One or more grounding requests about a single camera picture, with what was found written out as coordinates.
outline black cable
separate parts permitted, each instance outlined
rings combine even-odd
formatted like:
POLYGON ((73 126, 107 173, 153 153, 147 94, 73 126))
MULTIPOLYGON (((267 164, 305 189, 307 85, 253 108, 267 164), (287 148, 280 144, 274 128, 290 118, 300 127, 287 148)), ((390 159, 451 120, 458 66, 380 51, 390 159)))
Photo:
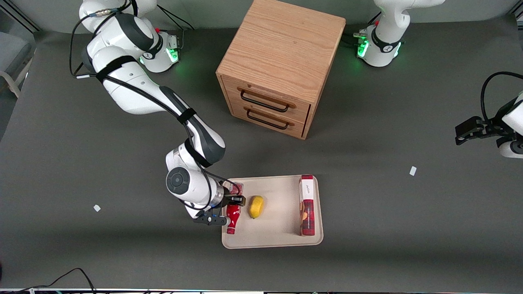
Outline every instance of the black cable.
POLYGON ((180 28, 180 30, 184 31, 185 29, 183 27, 181 27, 181 25, 179 23, 177 23, 169 14, 167 14, 167 12, 163 9, 160 8, 160 10, 170 19, 172 20, 177 26, 178 28, 180 28))
MULTIPOLYGON (((118 8, 118 11, 119 11, 119 12, 124 11, 124 10, 127 9, 129 6, 131 6, 131 3, 132 3, 132 2, 127 3, 127 0, 125 0, 125 2, 123 2, 123 5, 120 6, 120 7, 118 8)), ((93 39, 96 37, 96 34, 98 34, 98 31, 100 30, 100 28, 101 28, 101 27, 102 27, 102 26, 103 26, 103 25, 104 25, 104 24, 105 24, 105 23, 106 23, 106 22, 107 22, 111 17, 113 17, 113 16, 115 16, 115 15, 116 15, 116 12, 111 13, 111 14, 110 14, 109 16, 107 16, 104 20, 102 20, 102 22, 101 22, 101 23, 96 27, 95 31, 93 32, 93 36, 91 37, 91 40, 93 40, 93 39)), ((79 71, 79 70, 82 68, 82 66, 84 65, 83 62, 80 63, 80 65, 78 66, 78 68, 77 68, 74 72, 72 72, 72 65, 71 65, 71 59, 72 59, 72 57, 71 57, 71 55, 72 55, 72 53, 73 53, 73 38, 74 38, 74 32, 75 32, 77 26, 75 26, 75 28, 73 29, 73 32, 71 33, 71 45, 70 45, 70 48, 69 48, 69 69, 70 69, 71 74, 73 75, 73 77, 77 77, 77 76, 78 76, 78 75, 76 75, 76 74, 78 73, 78 71, 79 71)))
POLYGON ((76 25, 74 25, 74 28, 73 28, 73 31, 71 32, 71 43, 69 44, 69 72, 71 73, 71 75, 73 77, 77 77, 76 74, 73 73, 73 40, 74 40, 74 32, 76 32, 76 29, 78 28, 78 26, 84 21, 86 20, 87 18, 89 18, 90 16, 89 15, 86 15, 84 17, 82 17, 77 23, 76 25))
MULTIPOLYGON (((120 7, 118 8, 118 12, 122 12, 122 11, 126 10, 129 6, 131 6, 131 3, 132 3, 132 2, 127 3, 127 0, 126 0, 126 1, 123 3, 123 5, 120 6, 120 7)), ((96 27, 95 31, 93 32, 93 37, 91 38, 91 40, 93 40, 93 39, 96 37, 96 35, 98 34, 98 31, 100 30, 100 28, 101 28, 101 27, 102 27, 102 26, 103 26, 103 25, 104 25, 104 24, 105 24, 105 23, 106 23, 106 22, 107 22, 111 17, 113 17, 113 16, 115 16, 115 15, 116 15, 116 12, 113 12, 113 13, 111 13, 108 17, 106 17, 104 20, 102 20, 102 22, 101 22, 101 23, 96 27)))
POLYGON ((498 76, 498 75, 509 75, 509 76, 513 76, 513 77, 517 77, 521 80, 523 80, 523 75, 521 74, 518 74, 518 73, 513 73, 513 72, 497 72, 497 73, 493 73, 491 74, 486 80, 485 82, 483 83, 483 86, 481 87, 481 96, 480 96, 480 104, 481 104, 481 114, 483 115, 483 120, 486 122, 486 124, 492 129, 492 131, 496 132, 497 133, 497 130, 494 129, 494 126, 492 125, 492 122, 489 120, 489 118, 487 117, 487 112, 485 110, 485 91, 487 89, 487 85, 488 83, 495 77, 495 76, 498 76))
POLYGON ((113 17, 113 16, 115 16, 115 15, 116 15, 116 12, 113 12, 113 13, 111 13, 109 16, 107 16, 104 20, 102 20, 102 21, 100 22, 100 24, 96 27, 95 31, 93 32, 93 36, 91 37, 91 40, 93 40, 93 39, 96 37, 96 35, 98 34, 98 31, 100 30, 100 28, 101 28, 103 25, 105 25, 105 23, 106 23, 107 21, 109 21, 109 19, 110 19, 111 17, 113 17))
POLYGON ((151 94, 145 92, 144 90, 140 89, 140 88, 137 88, 129 83, 126 83, 124 81, 121 81, 117 78, 114 78, 112 76, 106 76, 104 77, 104 79, 110 81, 110 82, 113 82, 115 84, 118 84, 120 86, 123 86, 131 91, 134 91, 142 96, 144 96, 145 98, 149 99, 150 101, 158 104, 160 107, 162 107, 163 109, 165 109, 168 113, 170 113, 171 115, 173 115, 174 117, 178 118, 179 115, 174 112, 174 110, 170 109, 167 105, 165 105, 163 102, 161 102, 160 100, 156 99, 154 96, 152 96, 151 94))
POLYGON ((217 179, 220 179, 220 180, 222 180, 222 181, 225 181, 225 182, 227 182, 227 183, 233 185, 233 186, 236 187, 236 189, 238 190, 237 195, 240 195, 240 187, 238 187, 238 185, 237 185, 236 183, 234 183, 234 182, 232 182, 232 181, 230 181, 230 180, 228 180, 228 179, 226 179, 226 178, 223 178, 223 177, 221 177, 221 176, 215 175, 215 174, 211 173, 211 172, 208 171, 208 170, 205 170, 205 173, 208 174, 208 175, 210 175, 211 177, 215 177, 215 178, 217 178, 217 179))
POLYGON ((340 39, 340 42, 343 42, 343 43, 345 43, 347 45, 350 45, 350 46, 354 46, 355 45, 353 42, 349 42, 347 40, 344 40, 343 38, 340 39))
POLYGON ((371 24, 376 18, 378 18, 378 16, 380 16, 381 14, 381 11, 378 12, 378 14, 376 14, 376 16, 374 16, 367 24, 371 24))
POLYGON ((16 17, 15 17, 15 16, 14 16, 14 15, 9 11, 9 10, 5 9, 5 7, 2 6, 1 4, 0 4, 0 8, 1 8, 3 11, 7 12, 7 14, 11 15, 11 17, 12 17, 14 20, 16 20, 19 24, 21 24, 21 25, 22 25, 26 30, 28 30, 28 31, 30 31, 31 33, 33 33, 33 31, 32 31, 31 29, 29 29, 26 25, 24 25, 23 22, 21 22, 18 18, 16 18, 16 17))
POLYGON ((82 66, 84 66, 83 62, 81 62, 80 65, 76 68, 76 70, 74 71, 74 74, 78 73, 78 71, 82 68, 82 66))
POLYGON ((171 14, 172 16, 174 16, 174 17, 178 18, 179 20, 185 22, 189 27, 191 27, 191 29, 193 29, 193 30, 195 29, 195 28, 194 28, 190 23, 188 23, 187 21, 185 21, 183 18, 177 16, 176 14, 170 12, 169 10, 163 8, 162 6, 158 5, 158 8, 161 9, 161 10, 165 10, 166 12, 168 12, 169 14, 171 14))
POLYGON ((18 13, 19 16, 21 16, 25 21, 27 21, 28 24, 30 24, 33 28, 35 28, 35 31, 40 31, 29 19, 27 19, 18 9, 13 7, 8 1, 4 0, 4 3, 7 4, 9 7, 11 7, 12 10, 14 10, 16 13, 18 13))
POLYGON ((67 276, 68 274, 70 274, 71 272, 74 272, 75 270, 79 270, 82 272, 82 274, 84 275, 85 279, 87 280, 87 282, 89 283, 89 287, 91 288, 91 291, 93 292, 93 294, 96 294, 96 290, 95 290, 95 287, 93 285, 93 282, 91 282, 91 279, 89 279, 89 277, 87 276, 87 274, 84 272, 83 269, 77 267, 77 268, 73 268, 71 269, 70 271, 68 271, 67 273, 61 275, 60 277, 58 277, 56 280, 54 280, 52 283, 50 283, 49 285, 38 285, 38 286, 32 286, 32 287, 29 287, 29 288, 25 288, 25 289, 22 289, 22 290, 18 290, 18 291, 11 291, 11 292, 8 292, 10 294, 20 294, 20 293, 23 293, 29 289, 32 289, 32 288, 48 288, 48 287, 51 287, 54 285, 54 283, 56 283, 57 281, 59 281, 61 278, 67 276))

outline green led light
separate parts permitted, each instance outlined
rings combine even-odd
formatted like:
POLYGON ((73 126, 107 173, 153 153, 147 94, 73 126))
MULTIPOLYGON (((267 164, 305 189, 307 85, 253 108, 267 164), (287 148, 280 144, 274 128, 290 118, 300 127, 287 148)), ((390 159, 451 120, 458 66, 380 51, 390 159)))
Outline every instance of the green led light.
POLYGON ((363 58, 365 56, 365 53, 367 53, 367 48, 369 48, 369 41, 365 40, 362 44, 358 47, 358 56, 363 58))
POLYGON ((173 63, 178 61, 178 50, 165 48, 165 51, 173 63))
POLYGON ((396 53, 394 53, 394 57, 396 57, 397 54, 399 53, 400 47, 401 47, 401 42, 397 45, 397 49, 396 49, 396 53))

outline red bottle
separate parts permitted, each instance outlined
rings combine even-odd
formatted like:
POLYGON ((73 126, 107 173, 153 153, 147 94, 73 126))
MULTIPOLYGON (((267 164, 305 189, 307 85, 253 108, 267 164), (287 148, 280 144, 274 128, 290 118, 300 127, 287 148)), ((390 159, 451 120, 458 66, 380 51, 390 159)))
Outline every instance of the red bottle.
MULTIPOLYGON (((231 188, 231 194, 241 195, 243 190, 243 184, 242 183, 236 183, 238 185, 238 188, 240 188, 240 191, 236 189, 235 186, 231 188)), ((240 212, 242 211, 242 207, 239 205, 227 205, 226 214, 227 217, 231 220, 229 225, 227 226, 227 234, 234 234, 236 230, 236 223, 238 222, 238 218, 240 218, 240 212)))

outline wooden cabinet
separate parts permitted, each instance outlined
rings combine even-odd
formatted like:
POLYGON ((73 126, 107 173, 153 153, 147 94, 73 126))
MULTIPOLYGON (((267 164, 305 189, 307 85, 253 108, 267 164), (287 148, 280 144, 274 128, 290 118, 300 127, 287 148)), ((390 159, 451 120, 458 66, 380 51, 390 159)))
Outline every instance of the wooden cabinet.
POLYGON ((254 0, 216 74, 231 114, 305 139, 345 19, 254 0))

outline cable connector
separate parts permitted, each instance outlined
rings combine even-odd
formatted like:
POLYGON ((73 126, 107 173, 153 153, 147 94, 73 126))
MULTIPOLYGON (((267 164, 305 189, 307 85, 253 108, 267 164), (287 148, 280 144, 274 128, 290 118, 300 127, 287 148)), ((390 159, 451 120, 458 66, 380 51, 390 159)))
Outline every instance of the cable connector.
POLYGON ((362 32, 355 32, 355 33, 353 33, 353 37, 354 38, 360 38, 360 39, 366 39, 367 38, 367 34, 366 33, 362 33, 362 32))
POLYGON ((101 16, 108 16, 111 13, 120 11, 118 8, 111 8, 111 9, 102 9, 97 12, 89 14, 89 17, 101 17, 101 16))

